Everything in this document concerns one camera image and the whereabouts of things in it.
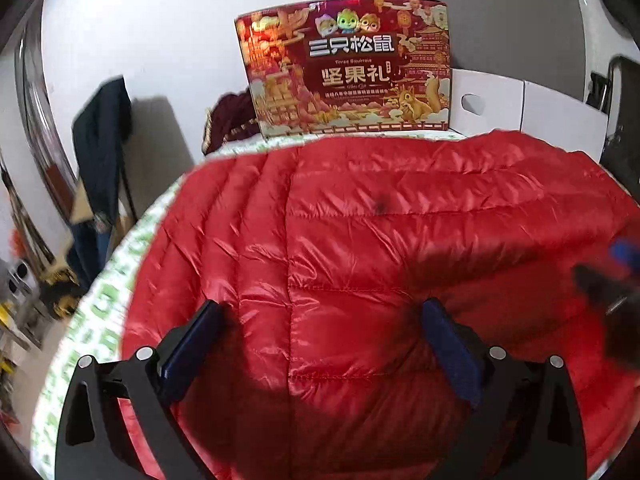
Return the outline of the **red down jacket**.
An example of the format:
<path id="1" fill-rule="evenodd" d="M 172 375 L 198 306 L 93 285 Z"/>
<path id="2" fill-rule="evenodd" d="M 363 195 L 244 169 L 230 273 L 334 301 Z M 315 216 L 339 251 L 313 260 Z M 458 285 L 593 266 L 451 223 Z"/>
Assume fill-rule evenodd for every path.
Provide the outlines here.
<path id="1" fill-rule="evenodd" d="M 595 471 L 639 376 L 605 356 L 570 271 L 638 234 L 638 205 L 590 157 L 519 132 L 213 159 L 157 228 L 122 353 L 215 300 L 227 331 L 174 414 L 216 477 L 421 479 L 470 414 L 421 333 L 436 297 L 516 358 L 562 356 Z"/>

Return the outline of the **dark clothes on chair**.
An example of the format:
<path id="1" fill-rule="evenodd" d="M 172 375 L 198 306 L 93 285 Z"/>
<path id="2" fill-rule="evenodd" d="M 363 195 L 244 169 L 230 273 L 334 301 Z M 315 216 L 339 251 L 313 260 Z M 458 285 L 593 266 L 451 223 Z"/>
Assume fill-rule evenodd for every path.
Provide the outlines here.
<path id="1" fill-rule="evenodd" d="M 104 82 L 76 117 L 72 128 L 78 182 L 84 182 L 92 200 L 102 198 L 108 211 L 124 193 L 130 198 L 125 172 L 124 144 L 132 133 L 131 101 L 122 77 Z M 88 292 L 64 263 L 40 283 L 40 300 L 54 318 L 77 309 Z"/>

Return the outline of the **green patterned bed sheet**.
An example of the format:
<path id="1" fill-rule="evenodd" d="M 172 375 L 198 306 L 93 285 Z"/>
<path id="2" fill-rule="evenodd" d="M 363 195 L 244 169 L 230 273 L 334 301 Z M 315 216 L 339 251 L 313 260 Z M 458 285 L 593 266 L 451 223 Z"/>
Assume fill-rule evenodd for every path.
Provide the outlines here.
<path id="1" fill-rule="evenodd" d="M 43 479 L 54 477 L 58 426 L 76 363 L 85 354 L 91 354 L 101 362 L 120 358 L 120 343 L 134 282 L 158 225 L 181 185 L 181 179 L 175 180 L 124 237 L 87 295 L 80 300 L 58 344 L 38 396 L 30 430 L 29 461 Z"/>

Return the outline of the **black mesh office chair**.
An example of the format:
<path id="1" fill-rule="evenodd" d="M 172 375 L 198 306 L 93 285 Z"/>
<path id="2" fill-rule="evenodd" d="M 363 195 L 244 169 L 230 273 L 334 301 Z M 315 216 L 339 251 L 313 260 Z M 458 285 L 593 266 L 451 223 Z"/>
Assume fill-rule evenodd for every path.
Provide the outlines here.
<path id="1" fill-rule="evenodd" d="M 591 73 L 586 103 L 608 118 L 600 164 L 639 201 L 639 63 L 616 55 L 606 76 Z"/>

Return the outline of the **white speaker device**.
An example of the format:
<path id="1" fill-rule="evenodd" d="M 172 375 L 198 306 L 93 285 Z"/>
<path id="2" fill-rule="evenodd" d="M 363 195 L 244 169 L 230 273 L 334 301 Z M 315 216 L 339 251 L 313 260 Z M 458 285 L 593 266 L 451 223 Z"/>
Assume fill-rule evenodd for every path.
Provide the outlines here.
<path id="1" fill-rule="evenodd" d="M 8 286 L 12 295 L 23 294 L 29 296 L 38 290 L 38 281 L 35 274 L 25 260 L 15 260 L 9 266 Z"/>

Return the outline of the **white storage box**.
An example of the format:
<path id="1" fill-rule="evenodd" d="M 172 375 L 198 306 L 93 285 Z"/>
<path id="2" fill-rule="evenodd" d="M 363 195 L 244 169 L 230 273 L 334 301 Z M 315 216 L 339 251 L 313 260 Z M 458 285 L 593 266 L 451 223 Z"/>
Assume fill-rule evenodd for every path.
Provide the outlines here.
<path id="1" fill-rule="evenodd" d="M 567 152 L 600 160 L 608 116 L 564 93 L 475 70 L 454 70 L 449 129 L 466 136 L 518 130 Z"/>

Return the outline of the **red nut gift box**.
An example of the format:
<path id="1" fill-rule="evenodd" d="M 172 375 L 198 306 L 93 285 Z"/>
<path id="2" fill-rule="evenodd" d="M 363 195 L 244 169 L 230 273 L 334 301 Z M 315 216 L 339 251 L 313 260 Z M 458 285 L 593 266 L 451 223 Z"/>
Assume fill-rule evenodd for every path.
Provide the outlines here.
<path id="1" fill-rule="evenodd" d="M 264 136 L 449 126 L 448 8 L 437 0 L 316 0 L 235 21 Z"/>

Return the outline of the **dark red cloth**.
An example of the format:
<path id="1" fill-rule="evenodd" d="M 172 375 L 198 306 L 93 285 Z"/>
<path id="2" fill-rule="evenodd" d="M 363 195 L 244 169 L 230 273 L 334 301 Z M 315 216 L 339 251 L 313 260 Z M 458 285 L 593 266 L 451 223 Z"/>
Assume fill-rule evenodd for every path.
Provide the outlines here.
<path id="1" fill-rule="evenodd" d="M 226 93 L 207 111 L 202 153 L 208 155 L 225 143 L 245 140 L 260 133 L 250 90 Z"/>

